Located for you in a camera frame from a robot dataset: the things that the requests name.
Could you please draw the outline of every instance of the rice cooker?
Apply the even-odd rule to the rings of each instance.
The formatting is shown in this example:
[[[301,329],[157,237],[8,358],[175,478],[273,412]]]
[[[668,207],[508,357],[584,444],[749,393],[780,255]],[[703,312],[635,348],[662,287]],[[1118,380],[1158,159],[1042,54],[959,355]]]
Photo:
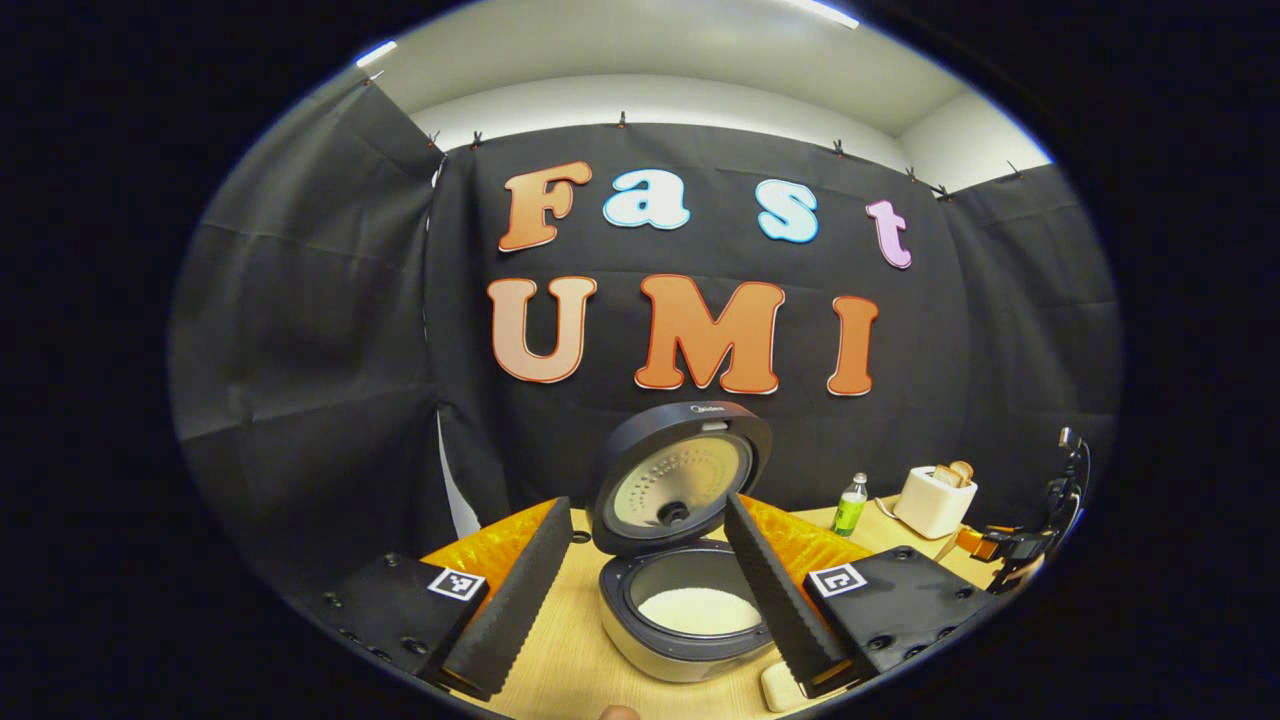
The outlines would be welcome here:
[[[605,441],[588,507],[600,570],[600,618],[618,651],[648,675],[696,683],[768,652],[760,609],[724,521],[769,459],[768,424],[733,402],[677,402],[635,415]]]

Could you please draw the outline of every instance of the glass bottle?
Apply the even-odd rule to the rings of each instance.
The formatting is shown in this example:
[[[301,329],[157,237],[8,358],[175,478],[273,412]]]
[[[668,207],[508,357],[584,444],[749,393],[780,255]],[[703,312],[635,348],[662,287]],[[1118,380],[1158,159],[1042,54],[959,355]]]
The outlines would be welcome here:
[[[854,475],[854,482],[840,493],[840,505],[836,506],[836,519],[831,524],[831,532],[841,537],[849,537],[858,525],[858,519],[863,515],[863,506],[867,505],[867,473]]]

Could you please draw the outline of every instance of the open lid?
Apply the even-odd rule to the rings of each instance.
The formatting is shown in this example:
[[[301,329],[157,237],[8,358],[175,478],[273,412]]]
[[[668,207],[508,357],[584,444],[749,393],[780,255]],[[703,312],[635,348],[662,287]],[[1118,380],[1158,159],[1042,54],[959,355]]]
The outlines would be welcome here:
[[[726,498],[755,486],[772,443],[769,425],[733,402],[673,402],[622,423],[591,466],[595,546],[643,555],[714,530]]]

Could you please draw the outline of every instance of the table surface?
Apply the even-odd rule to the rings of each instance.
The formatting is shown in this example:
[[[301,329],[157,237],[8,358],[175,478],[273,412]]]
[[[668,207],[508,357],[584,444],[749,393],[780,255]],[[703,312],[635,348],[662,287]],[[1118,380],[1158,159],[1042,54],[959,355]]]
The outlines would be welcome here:
[[[897,497],[881,498],[892,511]],[[792,512],[817,525],[829,527],[835,507]],[[586,515],[572,510],[575,530],[586,530]],[[708,536],[724,539],[723,528]],[[947,538],[929,541],[868,502],[850,537],[872,552],[909,544],[929,557]],[[489,702],[458,698],[518,720],[596,720],[609,705],[626,705],[645,720],[705,717],[776,719],[764,703],[760,673],[782,660],[777,647],[723,675],[695,684],[666,683],[632,666],[613,647],[600,625],[599,574],[609,556],[594,543],[570,544],[538,620],[511,669],[507,684]],[[986,588],[998,562],[982,562],[955,548],[941,561],[956,575]],[[790,710],[795,712],[823,698]]]

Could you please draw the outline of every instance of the black curtain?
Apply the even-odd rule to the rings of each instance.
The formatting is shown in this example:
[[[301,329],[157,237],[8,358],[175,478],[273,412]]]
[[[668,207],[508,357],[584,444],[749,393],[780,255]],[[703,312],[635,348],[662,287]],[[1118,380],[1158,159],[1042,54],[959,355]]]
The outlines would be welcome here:
[[[547,214],[556,240],[500,252],[507,179],[577,160],[593,177],[573,187],[566,218]],[[691,213],[685,225],[605,220],[613,179],[643,168],[681,177]],[[771,178],[815,195],[819,231],[810,242],[769,240],[758,227],[755,187]],[[865,210],[879,200],[906,218],[902,241],[914,258],[906,270],[881,256]],[[970,361],[960,265],[932,192],[888,168],[805,142],[699,126],[582,126],[500,137],[449,151],[433,200],[426,273],[430,352],[449,410],[445,452],[483,521],[503,498],[521,507],[568,495],[582,506],[598,483],[589,465],[613,428],[666,402],[728,400],[768,420],[773,456],[755,495],[786,509],[835,503],[856,471],[869,474],[873,492],[890,495],[913,465],[955,457]],[[655,273],[691,277],[713,316],[742,282],[780,286],[786,301],[774,325],[777,392],[733,395],[718,380],[698,389],[682,357],[684,387],[637,387],[652,311],[640,283]],[[530,351],[547,354],[557,334],[547,286],[571,274],[598,283],[588,299],[581,365],[554,384],[511,377],[494,359],[488,284],[538,283],[526,340]],[[860,397],[836,397],[826,386],[840,347],[832,301],[846,295],[879,307],[868,366],[873,388]]]
[[[170,336],[178,436],[287,594],[456,539],[422,333],[442,158],[351,69],[252,147],[192,240]]]
[[[1064,468],[1062,427],[1088,442],[1093,480],[1111,455],[1123,337],[1107,259],[1056,165],[969,187],[940,206],[972,329],[959,452],[980,477],[966,521],[1034,524],[1046,483]]]
[[[508,178],[586,161],[570,214],[547,215],[554,241],[499,252],[507,231]],[[660,231],[616,227],[602,206],[621,173],[655,168],[685,186],[692,214]],[[808,243],[771,241],[756,225],[754,188],[767,178],[804,184],[818,200],[819,232]],[[881,258],[868,204],[890,200],[906,219],[906,270]],[[426,258],[426,323],[442,380],[445,448],[483,521],[506,509],[568,495],[581,506],[595,489],[590,461],[628,415],[673,401],[731,400],[767,419],[773,457],[755,495],[788,510],[828,506],[855,471],[873,495],[899,492],[914,465],[965,459],[979,492],[972,523],[1039,519],[1041,496],[1061,470],[1057,430],[1082,432],[1105,465],[1120,391],[1119,314],[1110,273],[1087,213],[1056,167],[1025,172],[945,200],[899,172],[804,142],[722,128],[582,126],[507,136],[449,152],[433,201]],[[698,389],[649,391],[644,365],[649,274],[692,277],[718,315],[745,281],[786,292],[774,329],[768,396]],[[538,283],[527,346],[556,346],[550,279],[586,275],[585,351],[558,383],[516,379],[494,360],[494,279]],[[838,323],[832,300],[865,297],[872,325],[872,391],[836,397]]]

